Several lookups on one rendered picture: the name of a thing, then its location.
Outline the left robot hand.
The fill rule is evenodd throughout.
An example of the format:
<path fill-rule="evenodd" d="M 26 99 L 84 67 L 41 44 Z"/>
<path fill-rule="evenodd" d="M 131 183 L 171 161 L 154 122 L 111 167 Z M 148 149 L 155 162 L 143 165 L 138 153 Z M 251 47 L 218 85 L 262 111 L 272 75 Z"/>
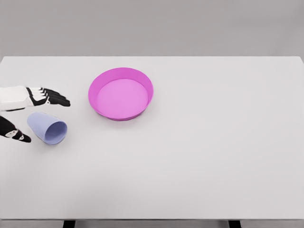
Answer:
<path fill-rule="evenodd" d="M 0 112 L 13 112 L 40 105 L 70 107 L 70 101 L 59 92 L 44 87 L 0 87 Z M 30 143 L 31 138 L 0 115 L 0 136 Z"/>

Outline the lavender plastic cup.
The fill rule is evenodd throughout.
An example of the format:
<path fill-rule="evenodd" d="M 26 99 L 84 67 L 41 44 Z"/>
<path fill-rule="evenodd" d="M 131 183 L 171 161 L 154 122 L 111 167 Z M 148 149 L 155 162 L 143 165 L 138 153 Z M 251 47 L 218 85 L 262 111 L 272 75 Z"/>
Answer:
<path fill-rule="evenodd" d="M 48 145 L 60 143 L 67 134 L 67 124 L 49 114 L 34 112 L 27 118 L 33 133 Z"/>

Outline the pink round plate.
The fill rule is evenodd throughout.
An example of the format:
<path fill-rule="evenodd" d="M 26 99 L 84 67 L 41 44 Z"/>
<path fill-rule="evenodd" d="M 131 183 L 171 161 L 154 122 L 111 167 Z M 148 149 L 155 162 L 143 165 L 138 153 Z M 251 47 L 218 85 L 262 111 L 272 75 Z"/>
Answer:
<path fill-rule="evenodd" d="M 88 101 L 101 116 L 127 121 L 142 114 L 152 101 L 154 87 L 143 72 L 118 67 L 97 76 L 88 89 Z"/>

